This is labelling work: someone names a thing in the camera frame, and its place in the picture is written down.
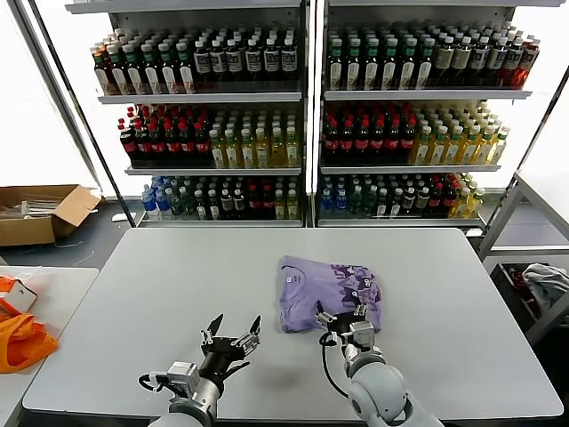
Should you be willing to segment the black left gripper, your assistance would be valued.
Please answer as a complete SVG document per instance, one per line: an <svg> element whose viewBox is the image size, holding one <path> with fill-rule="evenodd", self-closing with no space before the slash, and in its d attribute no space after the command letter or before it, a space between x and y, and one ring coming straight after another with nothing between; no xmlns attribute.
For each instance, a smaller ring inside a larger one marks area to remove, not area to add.
<svg viewBox="0 0 569 427"><path fill-rule="evenodd" d="M245 359L260 343L261 315L238 338L216 337L222 320L223 314L220 314L205 330L201 330L204 361L198 373L213 383L224 383L231 375L248 367L250 362Z"/></svg>

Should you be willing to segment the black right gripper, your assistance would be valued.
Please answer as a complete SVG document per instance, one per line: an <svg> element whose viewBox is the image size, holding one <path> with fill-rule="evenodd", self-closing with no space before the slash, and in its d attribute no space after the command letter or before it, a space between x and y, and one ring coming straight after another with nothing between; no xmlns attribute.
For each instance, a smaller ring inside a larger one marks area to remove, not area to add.
<svg viewBox="0 0 569 427"><path fill-rule="evenodd" d="M366 305L359 303L355 312L332 315L325 311L321 302L317 302L317 322L336 333L344 342L367 342L368 321Z"/></svg>

